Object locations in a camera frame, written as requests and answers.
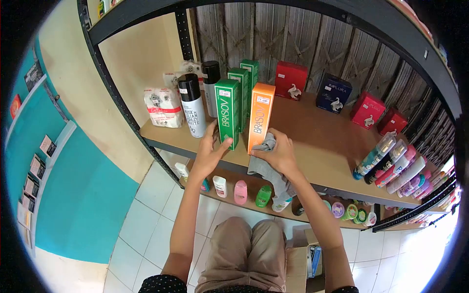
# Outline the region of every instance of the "purple jar lid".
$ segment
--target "purple jar lid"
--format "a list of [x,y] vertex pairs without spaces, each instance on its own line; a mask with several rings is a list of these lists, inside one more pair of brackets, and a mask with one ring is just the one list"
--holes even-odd
[[335,202],[334,204],[332,204],[331,211],[332,214],[334,214],[334,218],[340,218],[344,215],[345,208],[344,205],[340,202]]

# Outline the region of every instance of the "teal wall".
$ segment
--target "teal wall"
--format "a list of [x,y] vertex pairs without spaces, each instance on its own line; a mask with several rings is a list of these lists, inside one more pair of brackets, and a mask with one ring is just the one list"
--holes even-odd
[[[38,40],[35,47],[41,68],[46,73]],[[26,98],[28,90],[24,75],[33,63],[29,50],[10,101],[15,94],[20,94],[22,100]],[[46,82],[55,95],[49,77]],[[59,105],[73,120],[60,100]],[[12,119],[7,117],[4,121],[8,128]],[[45,161],[45,155],[39,149],[44,135],[54,141],[65,124],[44,88],[40,87],[23,109],[4,153],[8,194],[15,216],[34,153]],[[36,246],[72,259],[109,263],[137,188],[138,183],[109,160],[77,125],[45,186],[38,210]]]

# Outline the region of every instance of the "pink lotion bottle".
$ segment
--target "pink lotion bottle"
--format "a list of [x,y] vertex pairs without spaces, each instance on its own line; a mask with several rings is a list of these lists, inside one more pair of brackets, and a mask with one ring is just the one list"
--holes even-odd
[[243,205],[248,200],[248,185],[244,180],[239,180],[234,186],[234,202]]

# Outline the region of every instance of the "orange brasov box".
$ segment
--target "orange brasov box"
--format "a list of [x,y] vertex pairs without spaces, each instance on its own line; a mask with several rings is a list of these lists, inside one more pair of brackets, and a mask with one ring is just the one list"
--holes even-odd
[[261,144],[269,128],[275,86],[256,83],[252,89],[251,121],[249,124],[248,154],[254,145]]

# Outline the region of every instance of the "polka dot shirt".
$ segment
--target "polka dot shirt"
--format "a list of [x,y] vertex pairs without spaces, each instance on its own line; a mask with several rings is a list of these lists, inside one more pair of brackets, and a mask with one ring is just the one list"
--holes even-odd
[[[156,275],[146,278],[138,293],[184,293],[187,287],[178,277],[171,275]],[[229,286],[205,291],[204,293],[269,293],[249,285]],[[334,290],[332,293],[358,293],[357,287],[347,286]]]

